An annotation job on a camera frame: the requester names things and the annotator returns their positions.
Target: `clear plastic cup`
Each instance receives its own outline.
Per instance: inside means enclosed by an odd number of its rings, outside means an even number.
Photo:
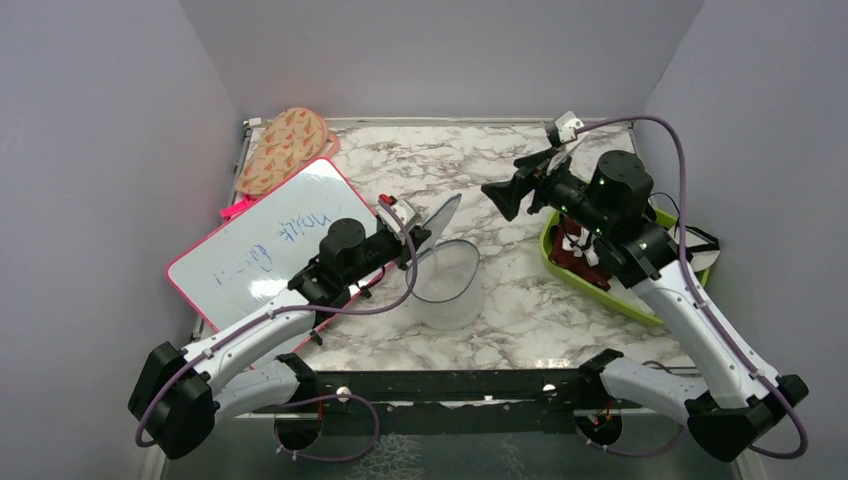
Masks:
[[[480,252],[465,240],[449,240],[422,253],[408,300],[415,318],[436,330],[456,330],[473,322],[483,309],[479,267]],[[407,285],[411,277],[412,270],[407,270]]]

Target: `patterned oven mitt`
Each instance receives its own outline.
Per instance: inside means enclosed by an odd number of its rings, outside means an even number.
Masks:
[[[324,151],[328,142],[330,146]],[[313,158],[331,158],[338,151],[339,139],[321,116],[306,108],[289,108],[262,133],[236,182],[236,190],[260,197]]]

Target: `white wall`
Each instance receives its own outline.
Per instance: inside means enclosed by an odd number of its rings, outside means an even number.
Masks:
[[[691,219],[723,241],[711,294],[810,387],[810,451],[767,461],[776,480],[848,478],[846,19],[846,2],[707,0],[645,108],[679,129]],[[637,132],[657,187],[676,193],[671,142]],[[784,421],[760,444],[790,450],[797,435]]]
[[[181,0],[233,103],[274,116],[637,112],[703,0]]]
[[[136,478],[127,400],[192,320],[238,118],[177,0],[0,2],[0,478]]]

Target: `white marble countertop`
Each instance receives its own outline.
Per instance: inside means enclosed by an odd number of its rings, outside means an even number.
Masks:
[[[514,158],[547,148],[541,125],[366,123],[334,131],[342,142],[334,162],[371,203],[390,193],[433,208],[462,194],[443,238],[477,245],[485,300],[477,320],[451,332],[416,323],[406,305],[376,316],[339,316],[321,332],[324,346],[310,343],[299,351],[313,369],[576,367],[607,347],[637,361],[691,365],[665,329],[628,320],[545,270],[538,237],[549,211],[509,223],[480,192],[483,183],[509,179]],[[588,138],[574,155],[572,170],[588,179],[598,157],[614,149],[633,151],[626,128],[601,129]],[[372,299],[351,307],[388,304],[404,288],[402,272],[390,270]]]

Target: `red fabric item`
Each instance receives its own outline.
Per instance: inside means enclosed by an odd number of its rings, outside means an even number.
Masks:
[[[575,257],[574,252],[563,250],[562,248],[562,241],[565,239],[565,234],[579,237],[582,227],[569,219],[565,219],[564,222],[561,221],[559,225],[553,228],[553,249],[548,256],[548,260],[574,273],[601,290],[605,292],[609,291],[609,279],[612,278],[612,275],[603,271],[600,267],[590,266],[589,262],[586,261],[585,255]]]

